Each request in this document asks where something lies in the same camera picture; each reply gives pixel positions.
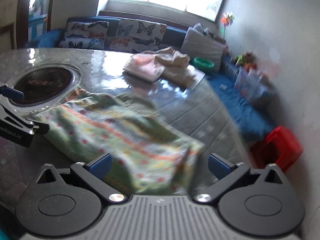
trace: floral fabric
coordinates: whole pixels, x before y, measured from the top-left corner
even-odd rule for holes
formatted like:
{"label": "floral fabric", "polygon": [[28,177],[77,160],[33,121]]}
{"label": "floral fabric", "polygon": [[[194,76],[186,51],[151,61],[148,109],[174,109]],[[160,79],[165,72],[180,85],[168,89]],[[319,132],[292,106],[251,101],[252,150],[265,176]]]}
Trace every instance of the floral fabric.
{"label": "floral fabric", "polygon": [[166,30],[165,24],[121,19],[110,49],[130,53],[140,53],[145,50],[157,51]]}
{"label": "floral fabric", "polygon": [[203,144],[164,123],[151,102],[81,88],[63,102],[36,117],[50,125],[45,137],[74,162],[110,153],[112,168],[103,181],[120,192],[187,192]]}

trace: folded cloth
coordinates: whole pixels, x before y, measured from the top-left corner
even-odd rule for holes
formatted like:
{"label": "folded cloth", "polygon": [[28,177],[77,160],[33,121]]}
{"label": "folded cloth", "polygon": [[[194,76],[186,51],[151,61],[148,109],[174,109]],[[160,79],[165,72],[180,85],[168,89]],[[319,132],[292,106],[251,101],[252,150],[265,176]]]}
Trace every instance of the folded cloth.
{"label": "folded cloth", "polygon": [[103,181],[125,194],[185,194],[203,144],[164,123],[153,103],[76,87],[61,105],[34,118],[50,125],[45,137],[74,162],[112,156]]}
{"label": "folded cloth", "polygon": [[165,67],[187,68],[190,61],[190,57],[187,54],[182,54],[173,47],[160,49],[158,51],[146,50],[141,54],[153,54],[155,59]]}
{"label": "folded cloth", "polygon": [[195,81],[196,74],[188,68],[166,67],[161,76],[187,88]]}
{"label": "folded cloth", "polygon": [[124,70],[144,80],[153,82],[161,75],[176,84],[188,87],[196,73],[187,69],[190,57],[173,47],[158,51],[144,51],[131,56]]}

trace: sofa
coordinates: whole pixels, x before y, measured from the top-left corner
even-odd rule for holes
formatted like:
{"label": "sofa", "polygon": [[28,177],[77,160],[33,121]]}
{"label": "sofa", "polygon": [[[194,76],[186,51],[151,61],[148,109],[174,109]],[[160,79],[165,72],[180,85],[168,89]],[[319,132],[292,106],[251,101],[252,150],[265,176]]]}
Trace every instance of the sofa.
{"label": "sofa", "polygon": [[[71,17],[68,22],[95,22],[95,21],[108,21],[109,27],[107,38],[105,40],[105,50],[109,50],[110,45],[116,36],[120,18],[116,17]],[[64,29],[54,29],[41,36],[36,37],[26,44],[26,48],[57,48],[64,33]],[[159,44],[159,49],[167,48],[169,46],[180,50],[187,31],[175,27],[167,26],[162,42]]]}

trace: metal screw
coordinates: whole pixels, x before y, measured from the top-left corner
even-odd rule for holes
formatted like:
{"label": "metal screw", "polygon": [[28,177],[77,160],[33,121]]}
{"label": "metal screw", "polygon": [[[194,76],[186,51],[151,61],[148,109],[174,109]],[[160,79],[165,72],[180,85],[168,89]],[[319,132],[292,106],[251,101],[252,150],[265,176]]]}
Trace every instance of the metal screw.
{"label": "metal screw", "polygon": [[195,199],[199,202],[206,203],[211,200],[211,196],[209,194],[198,194]]}
{"label": "metal screw", "polygon": [[125,196],[119,193],[111,194],[108,199],[112,202],[121,202],[125,199]]}

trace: cooktop burner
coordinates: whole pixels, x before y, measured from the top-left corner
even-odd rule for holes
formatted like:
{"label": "cooktop burner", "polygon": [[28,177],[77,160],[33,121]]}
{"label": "cooktop burner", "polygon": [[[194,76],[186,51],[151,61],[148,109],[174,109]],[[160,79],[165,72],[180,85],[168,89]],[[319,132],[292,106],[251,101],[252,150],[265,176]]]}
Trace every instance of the cooktop burner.
{"label": "cooktop burner", "polygon": [[24,93],[21,106],[36,105],[60,95],[73,81],[74,75],[67,68],[47,67],[35,70],[22,77],[13,87]]}

